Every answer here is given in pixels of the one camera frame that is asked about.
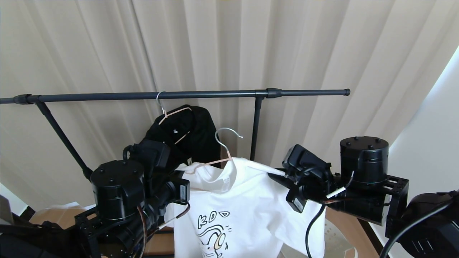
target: white t-shirt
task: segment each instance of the white t-shirt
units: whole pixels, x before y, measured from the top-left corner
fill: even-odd
[[[306,254],[305,234],[320,204],[308,201],[303,213],[286,202],[288,189],[267,173],[284,173],[244,158],[233,158],[224,169],[200,163],[180,168],[190,181],[189,212],[174,221],[177,258],[276,258],[282,245]],[[184,211],[170,204],[165,220]],[[309,235],[313,258],[324,256],[325,212]]]

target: curtain fold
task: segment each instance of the curtain fold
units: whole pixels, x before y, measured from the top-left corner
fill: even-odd
[[[339,141],[392,143],[459,45],[456,1],[0,2],[0,96],[344,89],[263,101],[255,161],[301,144],[339,172]],[[207,108],[249,157],[253,98],[162,100]],[[161,114],[152,101],[50,103],[90,168],[120,159]],[[35,107],[0,107],[0,181],[32,208],[94,203],[90,183]]]

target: cylindrical motor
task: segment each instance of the cylindrical motor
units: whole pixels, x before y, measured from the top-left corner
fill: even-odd
[[[369,136],[352,137],[340,142],[341,178],[350,188],[370,189],[381,186],[387,179],[389,143]]]
[[[112,222],[139,214],[137,206],[145,199],[143,166],[132,160],[102,164],[91,175],[97,216]]]

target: robotic arm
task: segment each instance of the robotic arm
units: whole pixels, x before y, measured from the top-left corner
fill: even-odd
[[[302,212],[312,200],[377,225],[386,217],[390,240],[380,258],[396,241],[415,258],[459,257],[458,191],[421,194],[407,206],[409,181],[387,174],[387,141],[353,137],[342,140],[340,147],[340,174],[332,174],[330,163],[295,145],[282,162],[285,177],[269,175],[290,189],[286,200],[295,211]]]

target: black garment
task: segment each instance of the black garment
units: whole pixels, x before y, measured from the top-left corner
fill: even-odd
[[[189,158],[192,162],[201,163],[220,159],[220,144],[215,140],[215,125],[207,109],[183,105],[168,113],[186,107],[191,110],[185,109],[168,116],[161,124],[158,123],[164,115],[157,117],[145,135],[145,139],[164,142],[170,147],[166,171],[172,171],[182,163],[187,164]],[[220,168],[220,163],[213,166]]]

